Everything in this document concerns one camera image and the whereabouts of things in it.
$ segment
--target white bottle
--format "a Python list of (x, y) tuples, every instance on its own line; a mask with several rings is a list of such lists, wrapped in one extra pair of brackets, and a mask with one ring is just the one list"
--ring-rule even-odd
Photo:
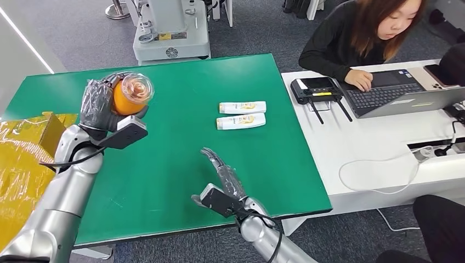
[(254, 102), (221, 102), (219, 104), (219, 113), (226, 114), (250, 114), (266, 112), (265, 101)]
[(218, 130), (253, 128), (265, 125), (265, 123), (266, 119), (264, 113), (217, 118)]

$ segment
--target plastic bottle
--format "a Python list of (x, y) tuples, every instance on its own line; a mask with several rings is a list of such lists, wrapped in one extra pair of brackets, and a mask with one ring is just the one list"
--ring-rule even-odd
[(255, 102), (221, 102), (219, 104), (219, 113), (226, 114), (250, 114), (266, 112), (265, 101)]
[(121, 115), (132, 115), (149, 103), (154, 96), (150, 80), (142, 74), (129, 74), (114, 88), (115, 110)]
[(266, 119), (264, 113), (254, 113), (247, 115), (238, 115), (231, 117), (217, 118), (218, 130), (234, 130), (253, 128), (265, 125)]

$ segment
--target black sweater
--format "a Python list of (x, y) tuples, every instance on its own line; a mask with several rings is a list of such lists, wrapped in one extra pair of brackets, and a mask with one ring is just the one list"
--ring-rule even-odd
[(384, 43), (375, 43), (366, 57), (350, 45), (357, 12), (355, 0), (338, 5), (318, 26), (305, 45), (299, 65), (307, 70), (344, 81), (352, 66), (383, 64)]

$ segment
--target woman's hand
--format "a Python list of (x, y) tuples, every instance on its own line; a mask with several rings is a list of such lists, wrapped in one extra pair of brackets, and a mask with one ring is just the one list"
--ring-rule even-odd
[(371, 89), (373, 75), (363, 70), (350, 70), (344, 80), (345, 82), (356, 86), (361, 91), (367, 92)]

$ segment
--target white machine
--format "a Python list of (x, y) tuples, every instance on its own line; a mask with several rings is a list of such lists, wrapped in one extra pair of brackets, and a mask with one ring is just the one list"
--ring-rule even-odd
[(139, 65), (210, 57), (207, 12), (201, 0), (133, 0), (138, 16), (134, 54)]

